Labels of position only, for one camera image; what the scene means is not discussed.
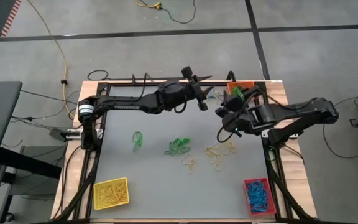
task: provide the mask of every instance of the rubber band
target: rubber band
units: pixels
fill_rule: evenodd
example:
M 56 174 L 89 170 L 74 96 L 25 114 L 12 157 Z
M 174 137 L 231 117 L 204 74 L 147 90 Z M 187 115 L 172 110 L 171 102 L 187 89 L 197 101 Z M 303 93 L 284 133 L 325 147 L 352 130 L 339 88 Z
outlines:
M 140 131 L 136 131 L 132 135 L 132 141 L 135 143 L 133 151 L 136 152 L 140 147 L 142 147 L 143 134 Z
M 237 152 L 235 145 L 231 141 L 225 142 L 225 147 L 227 148 L 227 151 L 224 151 L 222 144 L 217 142 L 214 145 L 205 148 L 205 154 L 208 155 L 208 161 L 210 164 L 214 164 L 216 171 L 220 171 L 222 169 L 223 156 L 228 155 L 230 152 Z
M 244 99 L 244 94 L 242 94 L 240 88 L 234 87 L 234 88 L 233 88 L 233 92 L 234 92 L 234 94 L 236 94 L 242 101 L 245 101 L 245 99 Z
M 185 145 L 190 143 L 190 138 L 176 138 L 173 142 L 169 143 L 169 150 L 165 151 L 166 155 L 180 155 L 190 151 L 191 147 L 186 147 Z
M 108 185 L 100 189 L 101 204 L 116 205 L 128 201 L 125 183 Z
M 189 163 L 184 163 L 183 161 L 188 157 L 191 156 L 190 162 Z M 196 161 L 193 157 L 193 155 L 191 153 L 188 153 L 187 155 L 185 155 L 181 160 L 180 163 L 182 165 L 189 165 L 189 174 L 192 174 L 194 172 L 194 168 L 193 166 L 196 164 Z
M 248 203 L 251 207 L 251 212 L 266 212 L 269 208 L 267 203 L 268 194 L 260 180 L 246 184 Z
M 216 103 L 216 104 L 220 105 L 223 102 L 222 94 L 220 94 L 217 91 L 209 92 L 205 102 L 209 105 L 212 103 Z
M 223 151 L 222 149 L 222 154 L 224 155 L 228 155 L 230 152 L 231 153 L 236 153 L 237 152 L 237 149 L 235 147 L 235 145 L 233 144 L 232 141 L 228 140 L 224 143 L 225 147 L 228 149 L 226 152 Z

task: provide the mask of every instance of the blue rubber band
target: blue rubber band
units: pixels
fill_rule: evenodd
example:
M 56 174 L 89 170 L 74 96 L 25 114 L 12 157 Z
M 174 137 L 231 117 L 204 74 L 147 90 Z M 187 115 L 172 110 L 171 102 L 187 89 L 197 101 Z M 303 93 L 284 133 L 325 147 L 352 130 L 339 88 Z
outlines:
M 264 185 L 260 180 L 256 180 L 252 183 L 246 184 L 248 203 L 251 208 L 251 212 L 266 212 L 269 208 L 267 200 L 267 190 L 264 189 Z

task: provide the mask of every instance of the orange basket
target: orange basket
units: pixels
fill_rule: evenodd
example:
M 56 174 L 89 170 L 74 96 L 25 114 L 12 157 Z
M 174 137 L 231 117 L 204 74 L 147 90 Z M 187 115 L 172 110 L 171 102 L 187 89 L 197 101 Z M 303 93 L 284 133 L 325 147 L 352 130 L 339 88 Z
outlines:
M 246 81 L 246 82 L 231 82 L 227 84 L 227 90 L 229 94 L 233 93 L 234 87 L 240 86 L 241 88 L 252 88 L 254 87 L 255 83 L 253 81 Z

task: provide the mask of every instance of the wooden board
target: wooden board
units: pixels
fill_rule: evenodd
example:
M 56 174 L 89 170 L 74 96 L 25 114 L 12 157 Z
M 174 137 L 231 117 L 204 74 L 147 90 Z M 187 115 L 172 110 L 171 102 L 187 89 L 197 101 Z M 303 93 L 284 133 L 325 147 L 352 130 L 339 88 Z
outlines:
M 165 80 L 155 80 L 153 82 L 155 83 L 162 83 Z M 242 81 L 265 81 L 265 80 L 238 80 L 240 82 Z M 131 83 L 132 81 L 101 81 L 103 83 L 109 82 L 109 83 Z M 208 80 L 208 82 L 229 82 L 228 80 Z M 81 93 L 79 97 L 79 101 L 89 97 L 96 95 L 97 88 L 98 88 L 98 81 L 84 81 L 81 87 Z M 282 81 L 277 80 L 269 80 L 265 81 L 267 93 L 275 98 L 278 102 L 286 105 L 288 104 L 287 96 L 285 94 L 284 84 Z M 284 121 L 278 124 L 278 128 L 284 127 L 288 125 L 291 121 Z M 78 121 L 77 114 L 75 115 L 73 127 L 77 127 L 80 125 L 80 122 Z M 80 140 L 74 140 L 70 141 L 68 143 L 67 152 L 66 152 L 66 160 L 71 156 L 73 151 L 80 145 Z M 287 142 L 287 145 L 294 148 L 298 152 L 300 152 L 300 148 L 298 145 L 298 141 L 290 140 Z M 309 188 L 308 179 L 306 176 L 305 167 L 302 163 L 302 160 L 294 155 L 293 153 L 287 151 L 287 150 L 281 150 L 280 155 L 282 157 L 282 163 L 283 163 L 283 169 L 284 169 L 284 175 L 285 180 L 287 182 L 288 190 L 291 192 L 291 194 L 294 196 L 296 201 L 303 207 L 303 209 L 311 215 L 312 217 L 316 216 L 316 211 L 314 208 L 313 199 L 311 197 L 311 192 Z M 67 170 L 67 178 L 66 178 L 66 185 L 65 185 L 65 193 L 64 193 L 64 199 L 63 199 L 63 209 L 70 203 L 70 200 L 74 197 L 78 190 L 78 184 L 80 181 L 80 175 L 81 175 L 81 169 L 83 165 L 85 157 L 85 151 L 84 150 L 78 150 L 75 155 L 73 155 Z M 88 171 L 90 170 L 90 167 L 93 164 L 93 159 L 90 159 L 89 161 L 89 167 Z M 86 212 L 86 203 L 88 201 L 88 190 L 85 192 L 83 196 L 83 200 L 81 203 L 81 210 L 80 210 L 80 218 L 85 217 Z M 58 189 L 55 196 L 55 202 L 52 209 L 51 218 L 53 218 L 57 212 L 57 214 L 60 214 L 59 204 L 60 199 L 62 196 L 62 177 L 60 178 Z M 283 202 L 283 197 L 280 191 L 277 189 L 277 197 L 279 201 L 279 207 L 282 214 L 282 217 L 286 217 L 285 214 L 285 207 Z M 103 219 L 103 220 L 92 220 L 94 222 L 187 222 L 187 220 L 138 220 L 138 219 Z M 203 219 L 197 219 L 192 220 L 191 222 L 261 222 L 261 221 L 271 221 L 268 219 L 261 220 L 260 218 L 248 218 L 248 219 L 241 219 L 241 220 L 222 220 L 222 219 L 216 219 L 214 221 L 211 220 L 203 220 Z

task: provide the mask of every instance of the striped hazard tape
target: striped hazard tape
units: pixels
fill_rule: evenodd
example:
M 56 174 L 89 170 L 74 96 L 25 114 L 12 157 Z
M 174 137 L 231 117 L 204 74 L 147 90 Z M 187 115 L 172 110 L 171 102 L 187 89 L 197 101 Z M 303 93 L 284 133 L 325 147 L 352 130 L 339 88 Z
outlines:
M 15 4 L 13 5 L 13 8 L 11 10 L 11 13 L 9 14 L 8 18 L 6 19 L 4 28 L 2 28 L 1 37 L 7 36 L 7 33 L 9 32 L 9 29 L 12 26 L 13 20 L 16 16 L 21 4 L 22 4 L 22 0 L 16 0 Z

